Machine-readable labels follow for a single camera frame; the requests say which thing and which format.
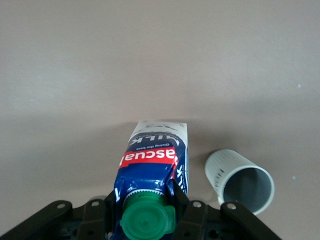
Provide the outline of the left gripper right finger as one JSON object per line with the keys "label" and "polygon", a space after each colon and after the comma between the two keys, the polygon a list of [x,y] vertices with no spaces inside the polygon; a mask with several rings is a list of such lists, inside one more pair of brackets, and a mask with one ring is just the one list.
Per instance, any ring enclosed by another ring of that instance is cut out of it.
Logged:
{"label": "left gripper right finger", "polygon": [[171,240],[282,240],[238,202],[215,209],[200,200],[189,200],[176,181],[174,207],[177,225]]}

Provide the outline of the brown table cover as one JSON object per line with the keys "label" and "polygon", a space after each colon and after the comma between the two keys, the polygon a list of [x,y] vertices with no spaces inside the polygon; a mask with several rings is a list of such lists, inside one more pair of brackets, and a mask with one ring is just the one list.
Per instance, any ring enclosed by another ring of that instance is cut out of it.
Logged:
{"label": "brown table cover", "polygon": [[259,218],[320,240],[320,0],[0,0],[0,235],[108,195],[141,120],[187,123],[190,199],[232,149],[274,180]]}

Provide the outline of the pale ribbed mug with print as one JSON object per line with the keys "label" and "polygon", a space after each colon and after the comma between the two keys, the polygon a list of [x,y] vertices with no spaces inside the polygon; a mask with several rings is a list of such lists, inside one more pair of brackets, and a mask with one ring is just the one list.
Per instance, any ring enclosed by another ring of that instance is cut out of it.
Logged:
{"label": "pale ribbed mug with print", "polygon": [[204,172],[220,205],[237,202],[258,215],[274,198],[270,173],[234,150],[214,151],[205,162]]}

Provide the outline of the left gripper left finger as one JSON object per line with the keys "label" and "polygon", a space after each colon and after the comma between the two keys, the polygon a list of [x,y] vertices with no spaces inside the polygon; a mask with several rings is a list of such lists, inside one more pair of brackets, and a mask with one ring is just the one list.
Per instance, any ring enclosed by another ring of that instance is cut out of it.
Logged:
{"label": "left gripper left finger", "polygon": [[109,240],[115,228],[115,196],[96,196],[80,207],[67,200],[45,206],[0,240]]}

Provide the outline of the blue milk carton green cap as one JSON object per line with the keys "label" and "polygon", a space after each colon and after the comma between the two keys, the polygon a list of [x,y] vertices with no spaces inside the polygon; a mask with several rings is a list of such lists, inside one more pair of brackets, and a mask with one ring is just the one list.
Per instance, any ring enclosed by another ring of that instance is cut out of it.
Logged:
{"label": "blue milk carton green cap", "polygon": [[114,182],[116,224],[111,240],[168,240],[175,231],[174,183],[189,190],[186,123],[139,121]]}

